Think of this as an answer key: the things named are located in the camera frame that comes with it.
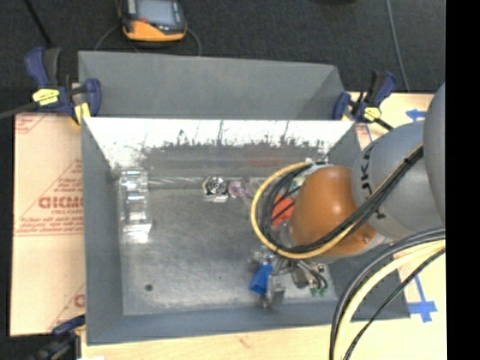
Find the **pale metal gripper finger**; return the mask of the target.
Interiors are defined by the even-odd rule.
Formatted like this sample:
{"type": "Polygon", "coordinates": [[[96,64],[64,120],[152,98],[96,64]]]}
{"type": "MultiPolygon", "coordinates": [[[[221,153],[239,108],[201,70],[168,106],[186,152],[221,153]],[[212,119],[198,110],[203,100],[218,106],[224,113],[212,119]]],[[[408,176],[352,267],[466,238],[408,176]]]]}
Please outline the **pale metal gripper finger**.
{"type": "Polygon", "coordinates": [[[265,293],[261,296],[261,303],[264,308],[278,306],[284,300],[286,287],[277,276],[270,276],[266,283],[265,293]]]}
{"type": "Polygon", "coordinates": [[[276,256],[269,251],[254,251],[248,260],[249,267],[260,267],[272,265],[276,260],[276,256]]]}

